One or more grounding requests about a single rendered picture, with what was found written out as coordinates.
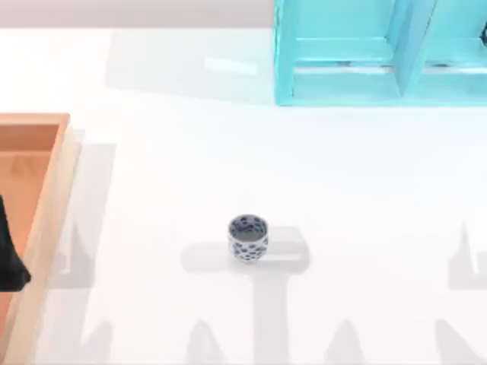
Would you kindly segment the blue and white cup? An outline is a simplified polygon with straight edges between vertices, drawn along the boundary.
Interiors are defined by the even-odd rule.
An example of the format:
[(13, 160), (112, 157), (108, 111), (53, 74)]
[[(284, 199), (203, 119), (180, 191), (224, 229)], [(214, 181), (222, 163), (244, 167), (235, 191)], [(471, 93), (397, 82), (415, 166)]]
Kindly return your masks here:
[(251, 263), (260, 260), (269, 246), (267, 222), (255, 214), (241, 214), (228, 226), (228, 247), (238, 260)]

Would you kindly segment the light blue rack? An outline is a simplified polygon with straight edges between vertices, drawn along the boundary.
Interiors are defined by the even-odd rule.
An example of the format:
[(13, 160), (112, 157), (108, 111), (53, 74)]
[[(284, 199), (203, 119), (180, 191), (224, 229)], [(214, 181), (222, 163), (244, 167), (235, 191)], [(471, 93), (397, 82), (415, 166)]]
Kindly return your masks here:
[(282, 106), (487, 106), (487, 0), (274, 0)]

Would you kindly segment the shallow salmon-coloured box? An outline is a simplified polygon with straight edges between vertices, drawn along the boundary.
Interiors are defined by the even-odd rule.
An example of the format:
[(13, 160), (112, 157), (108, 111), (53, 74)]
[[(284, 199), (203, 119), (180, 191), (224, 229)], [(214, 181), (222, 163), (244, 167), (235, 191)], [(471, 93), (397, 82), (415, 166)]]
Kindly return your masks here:
[(28, 365), (65, 220), (81, 137), (67, 113), (0, 113), (0, 196), (31, 281), (0, 294), (0, 365)]

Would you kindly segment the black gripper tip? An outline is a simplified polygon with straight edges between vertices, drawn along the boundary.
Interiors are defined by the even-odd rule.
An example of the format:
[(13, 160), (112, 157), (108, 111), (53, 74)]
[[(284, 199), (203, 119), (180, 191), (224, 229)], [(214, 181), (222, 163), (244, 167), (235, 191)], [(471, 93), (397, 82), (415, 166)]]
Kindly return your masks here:
[(20, 292), (31, 282), (31, 278), (14, 247), (4, 200), (0, 195), (0, 292)]

